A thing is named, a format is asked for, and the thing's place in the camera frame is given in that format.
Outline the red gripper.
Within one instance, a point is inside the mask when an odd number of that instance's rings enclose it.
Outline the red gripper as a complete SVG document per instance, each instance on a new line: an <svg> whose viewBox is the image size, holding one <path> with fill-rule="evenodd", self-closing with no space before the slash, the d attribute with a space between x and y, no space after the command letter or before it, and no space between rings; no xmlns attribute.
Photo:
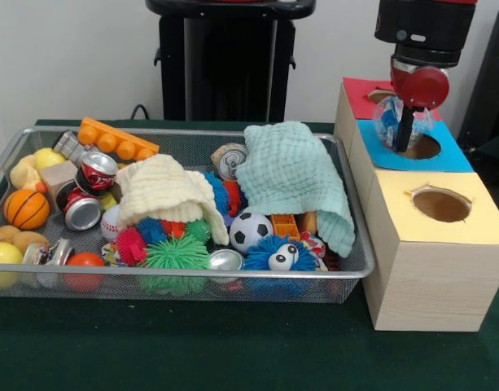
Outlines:
<svg viewBox="0 0 499 391"><path fill-rule="evenodd" d="M405 104L396 132L395 151L405 152L413 130L413 108L439 107L448 97L449 77L441 68L407 64L392 57L391 79L394 91Z"/></svg>

